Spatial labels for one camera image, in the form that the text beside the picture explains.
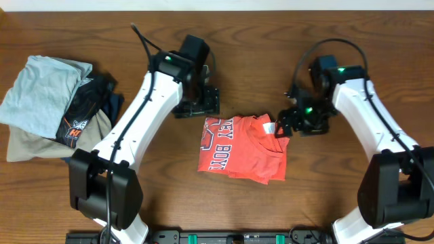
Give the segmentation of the orange red t-shirt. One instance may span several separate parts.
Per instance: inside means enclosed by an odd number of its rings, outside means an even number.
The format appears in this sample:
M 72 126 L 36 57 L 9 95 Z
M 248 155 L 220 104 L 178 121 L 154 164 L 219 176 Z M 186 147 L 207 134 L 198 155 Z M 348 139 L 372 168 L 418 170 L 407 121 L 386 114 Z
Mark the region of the orange red t-shirt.
M 275 129 L 267 114 L 206 118 L 197 170 L 261 184 L 284 181 L 290 139 L 278 138 Z

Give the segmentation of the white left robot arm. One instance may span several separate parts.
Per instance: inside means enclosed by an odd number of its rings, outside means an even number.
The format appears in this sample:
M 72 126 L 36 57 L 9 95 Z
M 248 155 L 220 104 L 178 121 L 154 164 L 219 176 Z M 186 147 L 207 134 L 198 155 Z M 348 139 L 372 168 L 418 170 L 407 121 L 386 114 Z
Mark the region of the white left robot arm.
M 209 50 L 160 51 L 151 56 L 140 91 L 109 134 L 91 151 L 78 149 L 68 164 L 71 207 L 102 226 L 97 233 L 68 233 L 66 243 L 145 243 L 138 171 L 164 119 L 219 110 L 208 86 Z

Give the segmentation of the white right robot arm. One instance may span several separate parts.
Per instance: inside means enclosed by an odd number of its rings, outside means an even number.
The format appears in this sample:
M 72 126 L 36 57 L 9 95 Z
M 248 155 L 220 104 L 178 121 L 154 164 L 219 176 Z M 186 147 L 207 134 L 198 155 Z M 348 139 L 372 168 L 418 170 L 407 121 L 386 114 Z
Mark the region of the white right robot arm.
M 361 66 L 311 67 L 317 97 L 293 84 L 294 106 L 279 114 L 276 134 L 325 134 L 328 119 L 340 113 L 362 145 L 368 168 L 357 191 L 357 207 L 332 225 L 334 243 L 396 239 L 428 241 L 399 227 L 433 217 L 433 147 L 421 147 L 380 101 Z

